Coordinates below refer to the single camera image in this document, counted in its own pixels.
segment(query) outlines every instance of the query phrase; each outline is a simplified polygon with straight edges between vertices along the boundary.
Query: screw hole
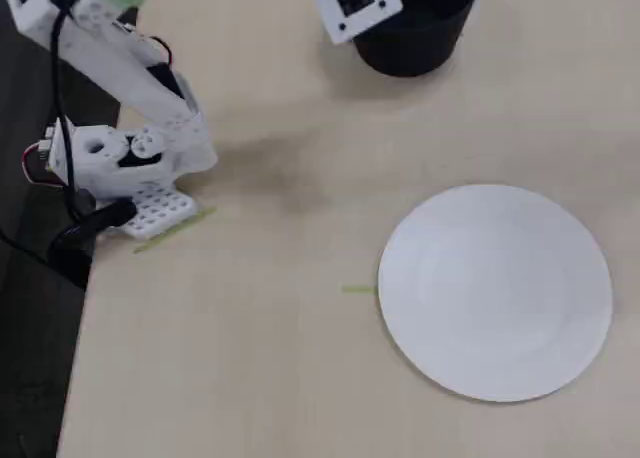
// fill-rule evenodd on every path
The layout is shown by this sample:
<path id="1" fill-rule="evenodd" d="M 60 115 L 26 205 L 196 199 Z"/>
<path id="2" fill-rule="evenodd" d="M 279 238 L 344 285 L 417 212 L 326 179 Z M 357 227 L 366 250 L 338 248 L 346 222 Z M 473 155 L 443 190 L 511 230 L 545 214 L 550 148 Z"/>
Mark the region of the screw hole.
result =
<path id="1" fill-rule="evenodd" d="M 93 141 L 87 145 L 87 151 L 92 155 L 99 153 L 104 148 L 104 143 L 101 141 Z"/>

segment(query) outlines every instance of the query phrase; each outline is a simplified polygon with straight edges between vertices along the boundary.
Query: light wood tabletop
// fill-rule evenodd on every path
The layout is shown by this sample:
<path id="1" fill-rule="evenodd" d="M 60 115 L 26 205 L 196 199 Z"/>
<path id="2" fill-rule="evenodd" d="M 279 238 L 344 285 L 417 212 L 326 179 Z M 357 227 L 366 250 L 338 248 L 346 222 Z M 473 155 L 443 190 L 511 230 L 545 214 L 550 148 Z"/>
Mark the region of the light wood tabletop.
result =
<path id="1" fill-rule="evenodd" d="M 401 80 L 333 46 L 312 0 L 148 0 L 141 30 L 172 45 L 220 154 L 180 187 L 216 212 L 142 253 L 99 244 L 59 456 L 637 458 L 637 5 L 477 0 L 453 59 Z M 468 183 L 546 195 L 607 255 L 609 339 L 547 398 L 440 389 L 375 293 L 344 288 Z"/>

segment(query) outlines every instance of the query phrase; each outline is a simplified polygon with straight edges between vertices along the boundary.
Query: mounting plate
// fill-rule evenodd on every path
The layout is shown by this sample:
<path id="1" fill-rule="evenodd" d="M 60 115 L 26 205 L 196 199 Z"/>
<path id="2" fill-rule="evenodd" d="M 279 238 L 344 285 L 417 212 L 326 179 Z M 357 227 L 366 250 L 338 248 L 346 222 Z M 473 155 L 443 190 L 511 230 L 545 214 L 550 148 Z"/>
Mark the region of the mounting plate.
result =
<path id="1" fill-rule="evenodd" d="M 402 10 L 402 0 L 315 0 L 331 40 L 338 44 Z"/>
<path id="2" fill-rule="evenodd" d="M 138 214 L 120 229 L 137 240 L 149 240 L 198 212 L 193 198 L 173 187 L 150 184 L 138 190 L 132 200 Z"/>

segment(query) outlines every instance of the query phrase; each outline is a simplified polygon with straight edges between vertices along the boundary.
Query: black container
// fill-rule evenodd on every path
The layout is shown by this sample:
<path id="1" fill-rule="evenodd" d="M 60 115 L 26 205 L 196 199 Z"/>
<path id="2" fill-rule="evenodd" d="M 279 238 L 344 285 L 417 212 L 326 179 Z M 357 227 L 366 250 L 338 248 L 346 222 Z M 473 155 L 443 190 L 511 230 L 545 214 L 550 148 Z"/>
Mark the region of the black container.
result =
<path id="1" fill-rule="evenodd" d="M 354 38 L 362 59 L 391 76 L 419 76 L 446 62 L 474 0 L 402 0 L 404 9 Z"/>

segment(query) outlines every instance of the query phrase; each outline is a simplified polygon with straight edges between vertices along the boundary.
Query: paper plate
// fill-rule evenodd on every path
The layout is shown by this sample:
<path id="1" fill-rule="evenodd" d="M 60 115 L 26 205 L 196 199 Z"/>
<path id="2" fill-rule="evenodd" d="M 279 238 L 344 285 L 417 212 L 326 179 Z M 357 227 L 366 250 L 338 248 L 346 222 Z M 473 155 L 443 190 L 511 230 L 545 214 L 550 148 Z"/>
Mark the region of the paper plate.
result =
<path id="1" fill-rule="evenodd" d="M 580 375 L 605 341 L 612 289 L 589 231 L 520 188 L 454 188 L 395 230 L 379 271 L 400 349 L 456 393 L 511 402 Z"/>

